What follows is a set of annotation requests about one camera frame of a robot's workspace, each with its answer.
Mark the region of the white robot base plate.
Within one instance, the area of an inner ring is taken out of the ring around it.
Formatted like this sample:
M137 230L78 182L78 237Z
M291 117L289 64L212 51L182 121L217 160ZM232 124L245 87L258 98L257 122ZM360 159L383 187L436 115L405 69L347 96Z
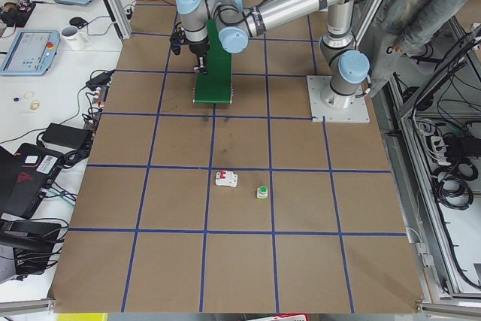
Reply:
M311 118L314 122L369 123L370 117L363 93L358 86L353 95L338 95L331 87L331 76L307 76Z

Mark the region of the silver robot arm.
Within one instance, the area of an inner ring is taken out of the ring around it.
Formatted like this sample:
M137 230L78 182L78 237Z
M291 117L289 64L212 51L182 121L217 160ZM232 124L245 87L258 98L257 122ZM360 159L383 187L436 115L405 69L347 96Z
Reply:
M188 46L196 56L198 71L205 73L209 69L208 21L215 22L224 51L236 54L247 47L251 38L314 12L327 10L327 30L319 40L319 47L332 77L320 95L328 108L347 109L355 99L367 95L359 90L363 82L370 80L368 58L352 45L354 1L263 0L244 8L242 0L175 0L180 25L171 35L171 50L179 54L183 45Z

